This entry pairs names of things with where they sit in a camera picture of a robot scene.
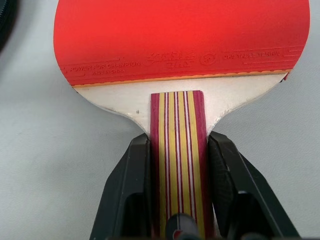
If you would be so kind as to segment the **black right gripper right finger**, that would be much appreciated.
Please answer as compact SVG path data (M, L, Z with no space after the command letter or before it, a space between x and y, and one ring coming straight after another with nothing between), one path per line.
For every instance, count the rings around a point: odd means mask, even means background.
M212 131L207 143L211 202L226 240L299 240L265 177L225 135Z

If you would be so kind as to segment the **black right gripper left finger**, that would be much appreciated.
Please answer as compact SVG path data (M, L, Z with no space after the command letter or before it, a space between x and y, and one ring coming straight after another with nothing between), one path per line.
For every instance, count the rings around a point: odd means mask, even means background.
M145 133L135 137L106 180L91 240L151 237L151 153Z

